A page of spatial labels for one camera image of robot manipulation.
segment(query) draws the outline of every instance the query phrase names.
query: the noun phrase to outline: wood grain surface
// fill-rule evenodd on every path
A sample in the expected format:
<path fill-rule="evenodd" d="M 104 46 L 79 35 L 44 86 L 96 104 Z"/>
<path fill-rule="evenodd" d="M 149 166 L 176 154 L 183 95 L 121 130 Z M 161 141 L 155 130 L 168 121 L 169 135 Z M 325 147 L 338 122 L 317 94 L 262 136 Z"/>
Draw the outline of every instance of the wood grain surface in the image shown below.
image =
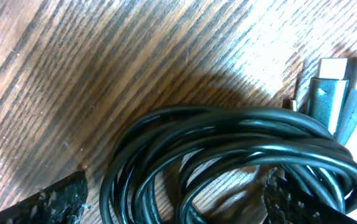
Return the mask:
<path fill-rule="evenodd" d="M 353 56 L 355 0 L 0 0 L 0 210 L 82 166 L 82 223 L 100 223 L 107 156 L 129 121 L 174 103 L 303 103 L 320 57 Z M 166 220 L 171 173 L 156 189 Z M 226 174 L 209 193 L 251 175 Z"/>

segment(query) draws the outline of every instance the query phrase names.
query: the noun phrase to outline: cord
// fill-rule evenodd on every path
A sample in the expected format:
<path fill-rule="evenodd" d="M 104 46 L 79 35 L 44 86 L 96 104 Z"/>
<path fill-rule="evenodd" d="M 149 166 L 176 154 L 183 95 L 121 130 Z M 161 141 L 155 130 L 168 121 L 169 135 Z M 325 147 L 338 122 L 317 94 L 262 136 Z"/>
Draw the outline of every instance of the cord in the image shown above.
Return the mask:
<path fill-rule="evenodd" d="M 144 114 L 117 139 L 100 189 L 102 222 L 113 223 L 111 205 L 119 223 L 162 223 L 155 176 L 195 151 L 180 172 L 177 223 L 207 223 L 192 205 L 196 195 L 221 174 L 254 165 L 280 164 L 288 182 L 321 202 L 344 214 L 357 208 L 357 163 L 313 118 L 282 108 L 176 105 Z M 211 159 L 218 160 L 188 183 Z"/>

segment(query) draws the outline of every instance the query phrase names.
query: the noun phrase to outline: wooden table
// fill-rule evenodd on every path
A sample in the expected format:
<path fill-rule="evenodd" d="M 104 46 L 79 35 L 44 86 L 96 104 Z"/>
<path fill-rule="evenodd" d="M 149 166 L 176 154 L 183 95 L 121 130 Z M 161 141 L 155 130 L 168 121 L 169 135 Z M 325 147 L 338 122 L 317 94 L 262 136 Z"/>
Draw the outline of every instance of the wooden table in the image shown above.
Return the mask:
<path fill-rule="evenodd" d="M 82 166 L 82 223 L 100 223 L 128 121 L 175 103 L 280 106 L 296 80 L 304 103 L 320 57 L 353 56 L 357 1 L 0 0 L 0 210 Z M 348 147 L 357 161 L 357 130 Z"/>

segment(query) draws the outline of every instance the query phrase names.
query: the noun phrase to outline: coiled cable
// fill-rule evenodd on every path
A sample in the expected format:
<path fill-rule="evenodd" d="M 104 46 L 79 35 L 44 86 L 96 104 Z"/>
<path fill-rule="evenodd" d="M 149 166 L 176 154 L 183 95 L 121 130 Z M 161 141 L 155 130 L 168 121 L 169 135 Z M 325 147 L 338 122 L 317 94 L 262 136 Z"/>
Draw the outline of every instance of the coiled cable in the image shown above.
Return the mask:
<path fill-rule="evenodd" d="M 192 205 L 195 196 L 221 174 L 254 165 L 280 164 L 288 181 L 331 208 L 357 208 L 357 163 L 313 118 L 282 108 L 176 105 L 144 114 L 118 138 L 100 190 L 102 222 L 113 223 L 111 205 L 119 223 L 163 223 L 155 177 L 195 151 L 180 172 L 179 224 L 207 223 Z M 188 183 L 212 159 L 218 160 Z"/>

